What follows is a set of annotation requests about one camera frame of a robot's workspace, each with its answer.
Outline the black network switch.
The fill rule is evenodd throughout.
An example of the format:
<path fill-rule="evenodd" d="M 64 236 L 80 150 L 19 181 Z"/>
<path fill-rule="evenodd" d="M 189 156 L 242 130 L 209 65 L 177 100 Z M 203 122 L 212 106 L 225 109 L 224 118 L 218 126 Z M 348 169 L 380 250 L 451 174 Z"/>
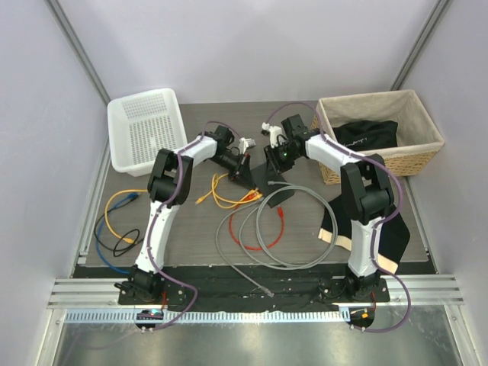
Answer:
<path fill-rule="evenodd" d="M 267 205 L 270 208 L 277 207 L 294 196 L 292 190 L 278 191 L 285 187 L 286 181 L 282 175 L 276 174 L 273 168 L 268 167 L 266 162 L 251 169 L 251 174 L 263 197 L 269 197 Z"/>

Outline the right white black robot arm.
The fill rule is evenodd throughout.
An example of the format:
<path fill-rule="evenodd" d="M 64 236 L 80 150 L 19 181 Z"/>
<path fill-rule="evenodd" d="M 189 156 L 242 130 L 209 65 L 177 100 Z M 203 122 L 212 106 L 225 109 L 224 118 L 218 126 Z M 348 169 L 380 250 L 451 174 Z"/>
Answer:
<path fill-rule="evenodd" d="M 344 290 L 348 298 L 360 301 L 379 285 L 377 254 L 380 232 L 394 203 L 391 172 L 383 158 L 366 156 L 334 141 L 323 130 L 310 130 L 300 115 L 274 126 L 262 124 L 269 138 L 264 148 L 266 162 L 281 174 L 300 157 L 315 160 L 340 176 L 342 207 L 352 225 L 352 249 L 345 272 Z"/>

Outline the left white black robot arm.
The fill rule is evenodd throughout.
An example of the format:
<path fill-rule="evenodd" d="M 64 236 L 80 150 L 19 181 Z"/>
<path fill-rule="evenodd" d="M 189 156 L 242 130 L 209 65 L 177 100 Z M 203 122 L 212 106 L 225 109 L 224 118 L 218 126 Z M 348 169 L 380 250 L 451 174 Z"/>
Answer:
<path fill-rule="evenodd" d="M 206 160 L 225 168 L 232 179 L 253 189 L 248 150 L 254 146 L 253 139 L 240 137 L 231 127 L 218 123 L 216 130 L 202 131 L 183 147 L 158 151 L 147 185 L 149 222 L 143 247 L 127 280 L 115 284 L 123 304 L 132 299 L 156 303 L 162 299 L 164 283 L 168 281 L 192 291 L 191 302 L 196 301 L 198 290 L 195 286 L 162 270 L 172 224 L 188 198 L 193 169 Z"/>

